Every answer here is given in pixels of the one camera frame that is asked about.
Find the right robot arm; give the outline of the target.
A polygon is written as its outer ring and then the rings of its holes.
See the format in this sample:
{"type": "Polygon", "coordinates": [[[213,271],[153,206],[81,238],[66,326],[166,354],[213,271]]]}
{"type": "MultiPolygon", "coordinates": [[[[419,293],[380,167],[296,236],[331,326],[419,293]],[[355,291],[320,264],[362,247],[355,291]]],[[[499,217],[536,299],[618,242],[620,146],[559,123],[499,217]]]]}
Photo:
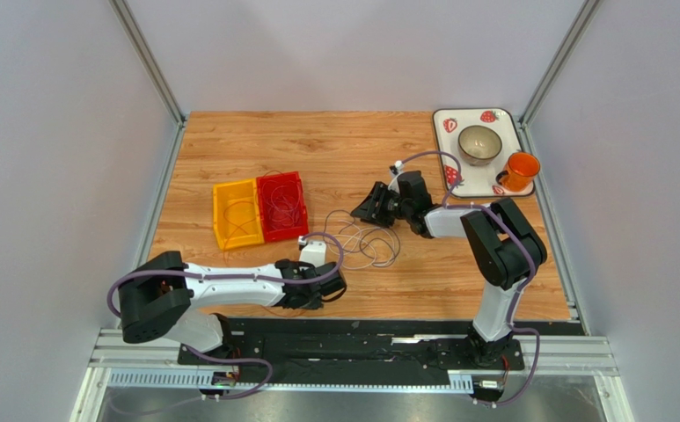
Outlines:
{"type": "Polygon", "coordinates": [[[351,215],[381,228],[405,221],[424,238],[465,239],[486,281],[468,336],[485,344],[511,335],[519,296],[547,259],[543,240],[512,199],[486,205],[435,204],[418,171],[399,174],[389,186],[376,182],[351,215]]]}

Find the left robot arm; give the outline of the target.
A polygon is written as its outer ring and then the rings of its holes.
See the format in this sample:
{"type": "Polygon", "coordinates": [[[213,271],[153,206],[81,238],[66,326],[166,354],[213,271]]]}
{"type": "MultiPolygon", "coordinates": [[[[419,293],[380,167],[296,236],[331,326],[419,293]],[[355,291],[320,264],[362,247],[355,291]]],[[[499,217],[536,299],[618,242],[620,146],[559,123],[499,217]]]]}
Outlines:
{"type": "Polygon", "coordinates": [[[346,289],[334,262],[281,259],[219,268],[186,263],[179,252],[167,251],[116,281],[106,300],[121,320],[125,343],[167,338],[206,353],[224,346],[230,334],[224,317],[204,313],[207,307],[320,309],[346,289]]]}

